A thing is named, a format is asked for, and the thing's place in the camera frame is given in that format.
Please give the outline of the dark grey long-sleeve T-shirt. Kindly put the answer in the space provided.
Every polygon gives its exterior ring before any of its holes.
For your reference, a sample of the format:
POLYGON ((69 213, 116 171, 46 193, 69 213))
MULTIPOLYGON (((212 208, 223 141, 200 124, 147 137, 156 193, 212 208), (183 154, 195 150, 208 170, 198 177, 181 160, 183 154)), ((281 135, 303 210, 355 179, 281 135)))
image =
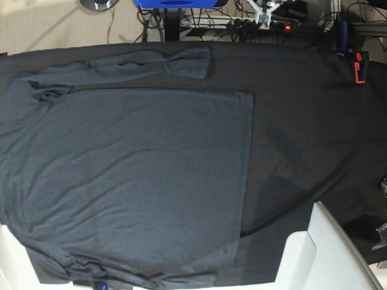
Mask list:
POLYGON ((240 241, 254 95, 129 88, 204 79, 208 47, 73 62, 1 101, 1 221, 41 283, 213 287, 240 241))

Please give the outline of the blue clamp at bottom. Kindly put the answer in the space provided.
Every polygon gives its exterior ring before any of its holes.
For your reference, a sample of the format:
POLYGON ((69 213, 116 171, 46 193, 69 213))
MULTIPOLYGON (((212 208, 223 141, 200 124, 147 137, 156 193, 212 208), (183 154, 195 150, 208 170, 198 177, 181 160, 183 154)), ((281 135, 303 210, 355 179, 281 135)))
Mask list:
POLYGON ((96 289, 97 290, 109 290, 109 286, 104 282, 97 282, 96 289))

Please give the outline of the black table leg post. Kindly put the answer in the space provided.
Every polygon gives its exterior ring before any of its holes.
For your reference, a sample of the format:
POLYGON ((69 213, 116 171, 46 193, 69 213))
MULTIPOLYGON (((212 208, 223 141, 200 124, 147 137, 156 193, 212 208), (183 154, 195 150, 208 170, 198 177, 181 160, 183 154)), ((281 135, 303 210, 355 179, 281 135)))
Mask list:
POLYGON ((164 8, 161 10, 166 42, 180 40, 180 24, 185 11, 185 8, 164 8))

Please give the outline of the grey metal bracket right edge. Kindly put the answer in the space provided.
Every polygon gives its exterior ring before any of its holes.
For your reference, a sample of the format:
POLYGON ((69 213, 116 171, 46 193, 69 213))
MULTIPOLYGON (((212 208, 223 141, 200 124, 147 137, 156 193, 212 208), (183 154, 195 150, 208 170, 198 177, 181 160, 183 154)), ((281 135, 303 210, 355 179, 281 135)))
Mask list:
POLYGON ((387 228, 386 224, 383 224, 383 225, 379 226, 378 228, 376 228, 376 232, 379 235, 380 242, 378 242, 377 244, 375 244, 372 247, 373 251, 379 250, 381 248, 386 247, 386 244, 387 244, 387 241, 386 241, 386 228, 387 228))

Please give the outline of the aluminium frame rail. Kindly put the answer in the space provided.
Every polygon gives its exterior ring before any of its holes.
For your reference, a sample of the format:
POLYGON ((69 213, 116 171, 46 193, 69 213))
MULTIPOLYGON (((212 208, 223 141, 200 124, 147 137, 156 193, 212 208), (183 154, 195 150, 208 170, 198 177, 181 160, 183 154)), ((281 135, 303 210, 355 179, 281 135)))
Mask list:
POLYGON ((354 22, 350 24, 351 31, 358 36, 386 37, 386 21, 354 22))

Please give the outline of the white foam block left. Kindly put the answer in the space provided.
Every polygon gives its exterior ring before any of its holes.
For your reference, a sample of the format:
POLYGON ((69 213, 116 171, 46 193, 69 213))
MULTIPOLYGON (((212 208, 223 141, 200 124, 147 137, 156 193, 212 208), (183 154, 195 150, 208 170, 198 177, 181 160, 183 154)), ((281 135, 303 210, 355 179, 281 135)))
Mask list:
POLYGON ((27 251, 11 234, 6 225, 1 225, 1 290, 74 289, 72 283, 60 285, 41 284, 33 269, 27 251))

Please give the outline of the red and black clamp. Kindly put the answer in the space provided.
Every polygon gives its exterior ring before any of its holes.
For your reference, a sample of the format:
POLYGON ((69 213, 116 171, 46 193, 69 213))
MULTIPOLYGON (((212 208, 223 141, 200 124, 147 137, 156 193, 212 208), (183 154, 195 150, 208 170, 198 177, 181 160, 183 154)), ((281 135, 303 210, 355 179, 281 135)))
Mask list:
POLYGON ((364 84, 368 74, 369 53, 361 51, 355 54, 354 78, 356 84, 364 84))

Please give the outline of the black table cloth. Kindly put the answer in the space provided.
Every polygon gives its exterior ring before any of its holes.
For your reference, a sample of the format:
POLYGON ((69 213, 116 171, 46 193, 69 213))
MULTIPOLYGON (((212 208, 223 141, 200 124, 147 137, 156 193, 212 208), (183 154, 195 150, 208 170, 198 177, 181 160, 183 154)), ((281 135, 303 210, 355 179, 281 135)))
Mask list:
POLYGON ((252 142, 240 241, 233 266, 214 286, 272 282, 288 235, 305 230, 314 202, 337 219, 367 263, 386 222, 386 66, 372 63, 364 84, 353 63, 334 53, 230 42, 159 42, 35 51, 1 57, 1 101, 9 81, 73 62, 208 47, 204 79, 159 75, 129 88, 245 91, 254 95, 252 142))

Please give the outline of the round grey chair base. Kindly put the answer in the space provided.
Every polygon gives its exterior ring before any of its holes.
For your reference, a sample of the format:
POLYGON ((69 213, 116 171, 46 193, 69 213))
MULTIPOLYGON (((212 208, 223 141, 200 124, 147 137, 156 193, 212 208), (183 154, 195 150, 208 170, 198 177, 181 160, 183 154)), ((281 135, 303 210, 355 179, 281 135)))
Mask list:
POLYGON ((101 12, 112 9, 119 0, 79 0, 79 2, 88 10, 101 12))

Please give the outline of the blue plastic bin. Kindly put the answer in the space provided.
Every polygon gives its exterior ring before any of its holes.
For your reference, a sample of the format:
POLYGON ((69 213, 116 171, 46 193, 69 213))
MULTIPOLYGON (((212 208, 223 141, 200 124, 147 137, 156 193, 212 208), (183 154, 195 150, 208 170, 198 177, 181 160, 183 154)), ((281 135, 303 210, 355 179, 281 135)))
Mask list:
POLYGON ((134 0, 141 8, 215 8, 226 3, 217 0, 134 0))

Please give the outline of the white power strip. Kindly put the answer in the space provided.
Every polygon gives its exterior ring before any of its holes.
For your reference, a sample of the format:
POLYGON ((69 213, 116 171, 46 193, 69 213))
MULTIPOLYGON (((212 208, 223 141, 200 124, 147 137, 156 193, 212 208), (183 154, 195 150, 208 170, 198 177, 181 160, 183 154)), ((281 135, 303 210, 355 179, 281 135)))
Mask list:
POLYGON ((228 17, 228 16, 218 16, 218 15, 206 15, 206 14, 195 14, 185 16, 181 22, 181 28, 200 28, 200 29, 226 29, 237 24, 237 27, 241 27, 243 23, 251 22, 254 27, 257 27, 260 30, 269 30, 273 28, 272 26, 267 26, 264 24, 258 24, 255 21, 255 18, 238 18, 238 17, 228 17))

